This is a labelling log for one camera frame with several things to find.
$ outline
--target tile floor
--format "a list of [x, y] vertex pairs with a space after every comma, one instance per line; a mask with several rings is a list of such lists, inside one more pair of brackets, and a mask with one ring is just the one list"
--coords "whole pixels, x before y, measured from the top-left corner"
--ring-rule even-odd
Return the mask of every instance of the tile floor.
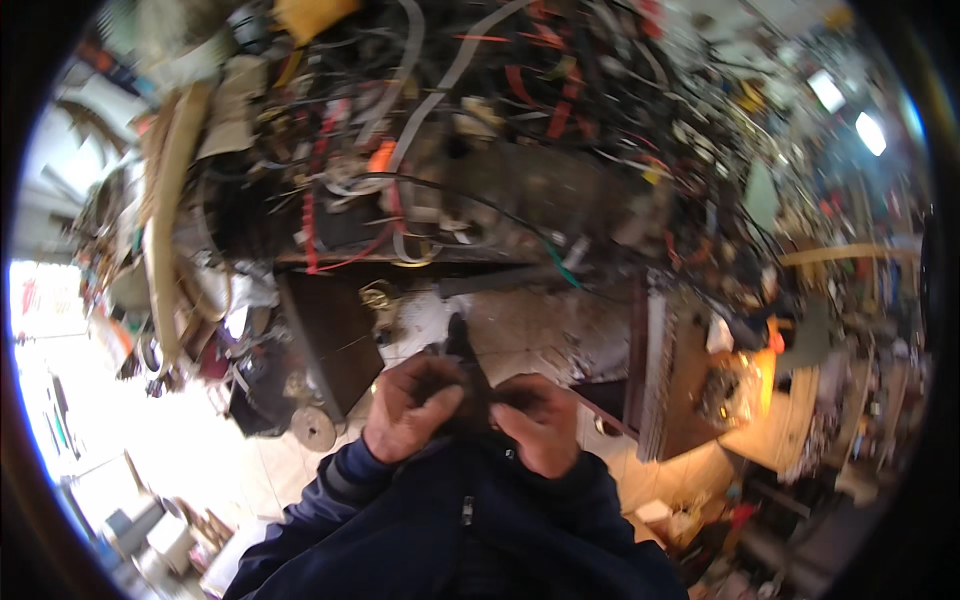
[[[471, 341], [491, 384], [520, 372], [542, 372], [566, 384], [584, 374], [617, 374], [629, 350], [627, 308], [570, 291], [542, 295], [528, 290], [489, 292], [450, 301], [430, 292], [402, 299], [397, 341], [383, 349], [391, 367], [445, 337], [448, 316], [466, 311]], [[178, 395], [127, 403], [118, 421], [124, 447], [143, 479], [157, 492], [178, 495], [238, 524], [253, 516], [280, 517], [300, 500], [323, 454], [302, 447], [291, 433], [244, 439], [232, 420], [216, 415], [206, 389], [193, 385]], [[356, 440], [370, 408], [369, 394], [353, 409], [349, 426], [331, 452]], [[581, 446], [603, 458], [617, 482], [624, 513], [655, 497], [689, 502], [701, 490], [722, 493], [733, 469], [724, 451], [707, 444], [661, 465], [643, 465], [636, 445], [601, 435], [593, 414], [580, 408]]]

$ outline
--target metal disc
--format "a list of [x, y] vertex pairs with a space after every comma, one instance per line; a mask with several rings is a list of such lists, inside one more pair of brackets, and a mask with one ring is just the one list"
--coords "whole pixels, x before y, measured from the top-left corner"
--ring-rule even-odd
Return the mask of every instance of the metal disc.
[[324, 411], [314, 406], [298, 408], [290, 418], [290, 429], [303, 447], [314, 452], [327, 452], [337, 441], [333, 421]]

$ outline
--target ceiling light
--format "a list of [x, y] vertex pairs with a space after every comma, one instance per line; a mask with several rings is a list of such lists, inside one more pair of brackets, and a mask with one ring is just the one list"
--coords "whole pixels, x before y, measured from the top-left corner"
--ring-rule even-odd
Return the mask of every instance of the ceiling light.
[[856, 132], [860, 134], [860, 139], [867, 145], [874, 156], [880, 156], [887, 148], [887, 142], [883, 139], [883, 132], [880, 125], [876, 123], [866, 112], [861, 112], [856, 117]]
[[817, 95], [820, 104], [824, 105], [824, 108], [826, 108], [830, 114], [833, 114], [847, 103], [847, 99], [840, 93], [840, 90], [833, 83], [833, 78], [827, 71], [823, 69], [817, 71], [810, 79], [806, 80], [806, 82], [813, 88], [813, 93]]

